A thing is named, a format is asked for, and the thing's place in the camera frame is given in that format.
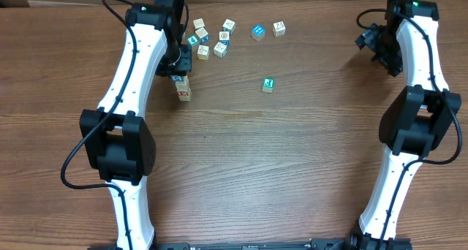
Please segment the blue sided wooden block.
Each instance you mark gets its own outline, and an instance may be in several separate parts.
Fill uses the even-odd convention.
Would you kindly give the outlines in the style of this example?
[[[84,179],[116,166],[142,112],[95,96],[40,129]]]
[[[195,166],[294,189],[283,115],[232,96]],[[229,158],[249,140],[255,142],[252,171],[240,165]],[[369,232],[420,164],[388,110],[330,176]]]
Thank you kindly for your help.
[[[186,83],[188,81],[188,77],[186,75],[185,76],[171,75],[170,79],[176,83]]]

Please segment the number 3 wooden block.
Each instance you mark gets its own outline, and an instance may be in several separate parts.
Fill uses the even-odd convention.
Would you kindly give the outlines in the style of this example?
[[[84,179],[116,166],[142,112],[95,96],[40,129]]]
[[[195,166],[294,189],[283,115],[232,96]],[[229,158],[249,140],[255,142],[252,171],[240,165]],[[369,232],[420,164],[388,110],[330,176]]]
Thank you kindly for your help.
[[[189,91],[190,90],[189,82],[177,81],[175,82],[175,86],[177,88],[177,91]]]

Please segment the red E wooden block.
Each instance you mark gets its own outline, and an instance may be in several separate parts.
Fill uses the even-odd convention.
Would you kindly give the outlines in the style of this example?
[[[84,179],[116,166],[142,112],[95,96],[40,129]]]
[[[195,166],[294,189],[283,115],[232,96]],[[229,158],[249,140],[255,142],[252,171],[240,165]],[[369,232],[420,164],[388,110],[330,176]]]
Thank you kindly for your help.
[[[178,94],[180,97],[189,98],[189,97],[192,95],[192,92],[191,92],[191,90],[189,89],[188,91],[178,91],[177,94]]]

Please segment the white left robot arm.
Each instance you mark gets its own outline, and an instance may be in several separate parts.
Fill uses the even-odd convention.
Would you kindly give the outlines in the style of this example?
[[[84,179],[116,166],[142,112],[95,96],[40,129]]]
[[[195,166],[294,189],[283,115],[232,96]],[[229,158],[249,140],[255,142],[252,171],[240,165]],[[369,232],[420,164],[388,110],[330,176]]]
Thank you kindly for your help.
[[[102,179],[98,186],[113,200],[113,249],[156,247],[147,195],[156,143],[145,121],[146,104],[156,76],[185,77],[192,70],[190,46],[181,42],[188,19],[184,0],[131,3],[121,18],[126,40],[113,81],[98,107],[80,115],[82,146]]]

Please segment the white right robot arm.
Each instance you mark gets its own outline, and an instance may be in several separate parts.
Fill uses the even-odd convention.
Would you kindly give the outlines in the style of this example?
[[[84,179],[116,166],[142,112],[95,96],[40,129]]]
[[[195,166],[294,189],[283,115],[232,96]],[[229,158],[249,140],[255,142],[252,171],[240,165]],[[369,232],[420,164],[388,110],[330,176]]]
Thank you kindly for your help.
[[[346,249],[411,249],[396,238],[396,224],[412,179],[450,126],[457,134],[454,161],[461,153],[462,132],[456,117],[461,96],[446,83],[437,48],[437,4],[421,0],[387,0],[386,23],[366,26],[356,39],[368,47],[392,76],[403,74],[405,86],[385,111],[379,125],[384,145],[382,164],[371,198],[344,247]]]

